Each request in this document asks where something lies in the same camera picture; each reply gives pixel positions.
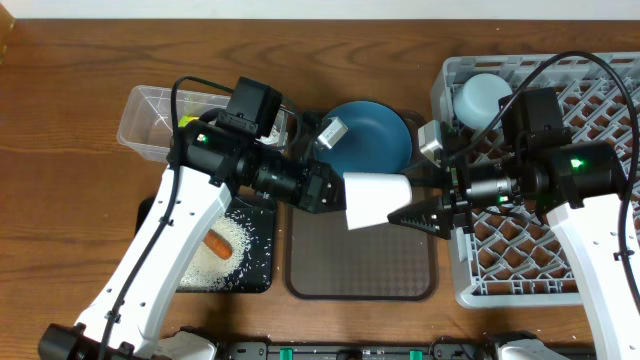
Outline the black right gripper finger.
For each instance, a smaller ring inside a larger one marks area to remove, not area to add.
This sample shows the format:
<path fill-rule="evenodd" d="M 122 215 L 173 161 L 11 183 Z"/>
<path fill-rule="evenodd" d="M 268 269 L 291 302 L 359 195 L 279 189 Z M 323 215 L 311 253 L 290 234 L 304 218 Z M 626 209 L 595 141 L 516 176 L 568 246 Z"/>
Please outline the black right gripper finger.
<path fill-rule="evenodd" d="M 412 187 L 449 189 L 452 180 L 448 168 L 439 167 L 431 162 L 414 163 L 402 170 Z"/>
<path fill-rule="evenodd" d="M 451 238 L 451 204 L 442 195 L 404 206 L 387 215 L 390 224 L 419 230 L 442 239 Z"/>

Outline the white paper tissue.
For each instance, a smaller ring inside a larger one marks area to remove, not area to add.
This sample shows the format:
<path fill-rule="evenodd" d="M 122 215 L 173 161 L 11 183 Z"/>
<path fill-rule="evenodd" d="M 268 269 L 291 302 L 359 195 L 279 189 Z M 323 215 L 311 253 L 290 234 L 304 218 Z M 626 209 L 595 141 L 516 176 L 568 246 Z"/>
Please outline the white paper tissue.
<path fill-rule="evenodd" d="M 268 136 L 262 136 L 259 141 L 268 146 L 279 146 L 280 145 L 280 137 L 281 132 L 273 127 Z"/>

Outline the light blue bowl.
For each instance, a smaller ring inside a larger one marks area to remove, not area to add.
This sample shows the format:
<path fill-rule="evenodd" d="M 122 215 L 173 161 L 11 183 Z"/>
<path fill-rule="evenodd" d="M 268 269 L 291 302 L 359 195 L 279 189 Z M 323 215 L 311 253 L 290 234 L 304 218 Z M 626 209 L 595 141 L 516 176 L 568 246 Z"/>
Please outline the light blue bowl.
<path fill-rule="evenodd" d="M 455 93 L 454 114 L 466 127 L 484 130 L 498 114 L 499 100 L 512 94 L 503 78 L 488 73 L 475 75 Z"/>

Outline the pink cup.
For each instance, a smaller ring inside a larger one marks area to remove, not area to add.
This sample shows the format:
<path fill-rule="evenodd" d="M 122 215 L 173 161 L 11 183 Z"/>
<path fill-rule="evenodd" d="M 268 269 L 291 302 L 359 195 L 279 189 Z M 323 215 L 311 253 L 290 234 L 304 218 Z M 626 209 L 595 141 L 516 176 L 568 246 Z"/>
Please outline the pink cup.
<path fill-rule="evenodd" d="M 408 178 L 399 174 L 343 174 L 346 223 L 356 230 L 388 223 L 388 215 L 412 201 Z"/>

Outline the yellow green snack wrapper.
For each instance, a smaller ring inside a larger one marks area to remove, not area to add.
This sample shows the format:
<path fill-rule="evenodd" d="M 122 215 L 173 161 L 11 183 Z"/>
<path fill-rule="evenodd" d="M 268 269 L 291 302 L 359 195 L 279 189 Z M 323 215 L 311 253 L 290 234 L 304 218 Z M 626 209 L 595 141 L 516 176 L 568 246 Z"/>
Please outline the yellow green snack wrapper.
<path fill-rule="evenodd" d="M 190 123 L 190 122 L 192 122 L 194 120 L 198 120 L 198 117 L 197 116 L 183 116 L 180 119 L 180 121 L 178 123 L 178 126 L 179 127 L 185 127 L 188 123 Z"/>

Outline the orange carrot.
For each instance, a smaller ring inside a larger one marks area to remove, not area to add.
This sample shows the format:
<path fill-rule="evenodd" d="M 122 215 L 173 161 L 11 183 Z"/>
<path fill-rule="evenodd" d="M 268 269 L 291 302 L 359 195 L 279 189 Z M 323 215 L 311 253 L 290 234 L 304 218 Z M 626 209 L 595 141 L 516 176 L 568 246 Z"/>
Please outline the orange carrot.
<path fill-rule="evenodd" d="M 222 260 L 229 260 L 233 255 L 232 247 L 228 241 L 213 230 L 207 232 L 203 243 Z"/>

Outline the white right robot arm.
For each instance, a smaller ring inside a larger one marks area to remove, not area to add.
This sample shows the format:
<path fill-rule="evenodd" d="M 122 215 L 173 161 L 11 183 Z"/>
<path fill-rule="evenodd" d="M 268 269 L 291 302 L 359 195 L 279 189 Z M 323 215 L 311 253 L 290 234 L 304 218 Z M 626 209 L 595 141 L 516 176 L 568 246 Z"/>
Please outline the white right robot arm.
<path fill-rule="evenodd" d="M 573 271 L 597 357 L 638 358 L 639 244 L 624 198 L 630 179 L 615 150 L 607 142 L 573 142 L 551 88 L 499 105 L 510 156 L 470 164 L 454 155 L 463 145 L 454 129 L 427 123 L 418 131 L 435 172 L 426 184 L 442 192 L 389 214 L 389 222 L 449 239 L 458 228 L 472 230 L 475 209 L 534 202 Z"/>

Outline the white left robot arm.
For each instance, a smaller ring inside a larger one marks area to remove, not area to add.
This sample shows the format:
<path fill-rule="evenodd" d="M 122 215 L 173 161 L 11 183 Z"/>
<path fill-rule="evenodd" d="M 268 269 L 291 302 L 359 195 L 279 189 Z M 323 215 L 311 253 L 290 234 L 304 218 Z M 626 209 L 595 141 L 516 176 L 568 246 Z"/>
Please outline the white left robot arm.
<path fill-rule="evenodd" d="M 293 160 L 261 143 L 293 104 L 274 88 L 242 77 L 222 110 L 179 123 L 170 94 L 168 166 L 151 208 L 117 269 L 73 327 L 50 325 L 42 359 L 149 359 L 191 259 L 240 187 L 299 210 L 345 209 L 343 179 L 326 163 Z"/>

